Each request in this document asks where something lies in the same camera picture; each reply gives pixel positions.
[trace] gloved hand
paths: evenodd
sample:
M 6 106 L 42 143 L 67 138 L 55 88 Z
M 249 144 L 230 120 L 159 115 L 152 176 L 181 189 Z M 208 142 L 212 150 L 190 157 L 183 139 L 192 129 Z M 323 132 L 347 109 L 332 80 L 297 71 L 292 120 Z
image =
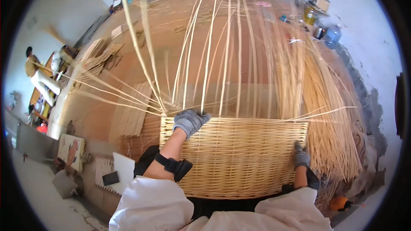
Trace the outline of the gloved hand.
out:
M 308 147 L 306 147 L 305 150 L 303 150 L 301 148 L 300 143 L 297 141 L 294 144 L 294 148 L 295 148 L 295 168 L 299 166 L 306 166 L 307 168 L 309 168 L 311 160 L 310 160 L 310 155 L 307 152 Z
M 211 114 L 200 115 L 193 109 L 187 109 L 174 116 L 173 131 L 176 127 L 182 128 L 187 134 L 187 139 L 197 132 L 211 118 Z

